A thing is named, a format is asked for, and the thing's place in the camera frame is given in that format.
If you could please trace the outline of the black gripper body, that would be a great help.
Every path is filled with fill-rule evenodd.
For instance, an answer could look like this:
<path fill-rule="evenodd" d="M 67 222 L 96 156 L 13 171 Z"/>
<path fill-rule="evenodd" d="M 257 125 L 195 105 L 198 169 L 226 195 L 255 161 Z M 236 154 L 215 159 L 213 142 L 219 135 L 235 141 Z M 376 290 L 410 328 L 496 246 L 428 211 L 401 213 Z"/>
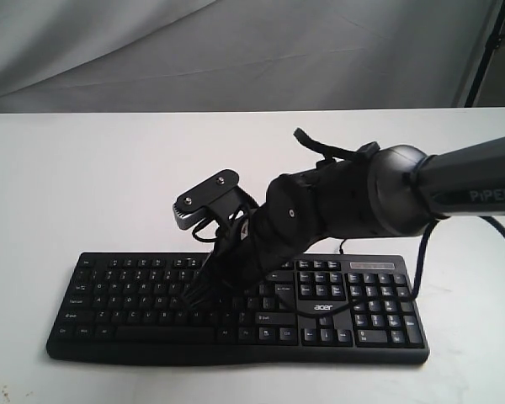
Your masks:
<path fill-rule="evenodd" d="M 255 210 L 240 207 L 230 218 L 230 229 L 215 242 L 202 269 L 221 280 L 220 295 L 241 293 L 278 268 L 278 256 L 253 223 Z"/>

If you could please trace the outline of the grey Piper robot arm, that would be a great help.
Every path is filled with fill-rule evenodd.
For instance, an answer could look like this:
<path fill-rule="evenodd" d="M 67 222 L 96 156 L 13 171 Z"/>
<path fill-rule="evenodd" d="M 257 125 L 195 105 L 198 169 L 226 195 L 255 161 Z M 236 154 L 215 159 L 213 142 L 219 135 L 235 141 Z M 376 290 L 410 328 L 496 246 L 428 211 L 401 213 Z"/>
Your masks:
<path fill-rule="evenodd" d="M 179 228 L 194 237 L 211 223 L 212 251 L 181 294 L 186 309 L 232 297 L 265 280 L 313 244 L 327 239 L 420 237 L 422 268 L 435 226 L 453 216 L 477 216 L 505 239 L 505 137 L 441 155 L 376 142 L 349 151 L 295 139 L 319 153 L 316 166 L 283 173 L 262 204 L 240 188 L 237 173 L 219 172 L 178 196 Z"/>

